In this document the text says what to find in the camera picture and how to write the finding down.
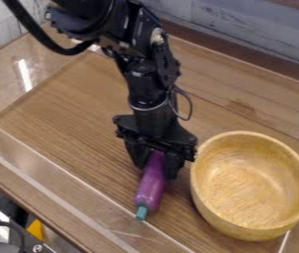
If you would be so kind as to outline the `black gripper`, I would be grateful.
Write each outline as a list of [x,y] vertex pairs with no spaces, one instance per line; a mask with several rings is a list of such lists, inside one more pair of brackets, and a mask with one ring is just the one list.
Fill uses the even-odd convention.
[[196,136],[174,121],[168,127],[163,123],[147,123],[139,126],[133,115],[113,117],[117,126],[116,136],[125,142],[125,148],[135,166],[143,170],[149,159],[149,150],[164,153],[164,175],[168,180],[178,177],[184,160],[194,161],[196,153]]

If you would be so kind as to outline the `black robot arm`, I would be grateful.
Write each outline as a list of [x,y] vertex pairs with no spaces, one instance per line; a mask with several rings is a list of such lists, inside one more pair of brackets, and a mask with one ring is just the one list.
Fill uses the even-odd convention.
[[69,38],[97,44],[113,58],[128,86],[132,112],[113,118],[116,135],[137,168],[149,155],[163,153],[163,173],[178,176],[195,160],[196,136],[180,125],[178,113],[180,61],[174,57],[168,33],[140,0],[51,0],[51,24]]

